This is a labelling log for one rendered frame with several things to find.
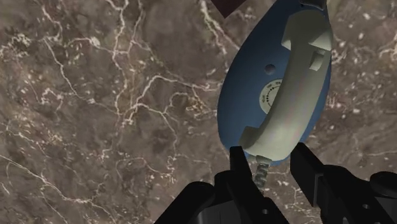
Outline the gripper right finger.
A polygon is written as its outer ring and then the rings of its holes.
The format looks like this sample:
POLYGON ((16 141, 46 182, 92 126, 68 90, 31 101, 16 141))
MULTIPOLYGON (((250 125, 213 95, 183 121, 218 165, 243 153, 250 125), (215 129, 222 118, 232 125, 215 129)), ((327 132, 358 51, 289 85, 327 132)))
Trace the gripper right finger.
POLYGON ((303 143, 290 156, 290 172, 323 224, 397 224, 397 173, 380 171, 368 181, 346 168, 324 165, 303 143))

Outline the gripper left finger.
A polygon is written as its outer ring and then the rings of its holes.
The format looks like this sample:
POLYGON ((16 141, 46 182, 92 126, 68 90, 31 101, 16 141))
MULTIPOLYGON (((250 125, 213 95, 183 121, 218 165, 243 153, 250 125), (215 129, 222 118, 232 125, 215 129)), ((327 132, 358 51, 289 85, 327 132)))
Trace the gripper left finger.
POLYGON ((255 185, 240 146, 230 148, 230 168, 214 184, 186 185, 154 224, 289 224, 255 185))

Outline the blue telephone with white handset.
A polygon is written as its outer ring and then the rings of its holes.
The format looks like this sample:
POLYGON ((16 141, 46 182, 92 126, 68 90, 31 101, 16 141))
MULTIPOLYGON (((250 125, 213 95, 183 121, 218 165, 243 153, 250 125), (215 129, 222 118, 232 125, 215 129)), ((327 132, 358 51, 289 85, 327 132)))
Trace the blue telephone with white handset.
POLYGON ((233 59, 219 95, 218 134, 224 147, 241 146, 256 160, 257 187, 318 121, 332 42, 327 0, 275 0, 233 59))

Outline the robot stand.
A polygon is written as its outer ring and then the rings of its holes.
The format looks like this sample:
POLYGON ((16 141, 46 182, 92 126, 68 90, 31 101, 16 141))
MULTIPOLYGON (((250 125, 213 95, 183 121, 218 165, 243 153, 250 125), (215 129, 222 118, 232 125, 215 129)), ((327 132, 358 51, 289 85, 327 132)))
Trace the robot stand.
POLYGON ((221 13, 223 18, 227 18, 244 2, 246 2, 246 0, 211 0, 211 2, 221 13))

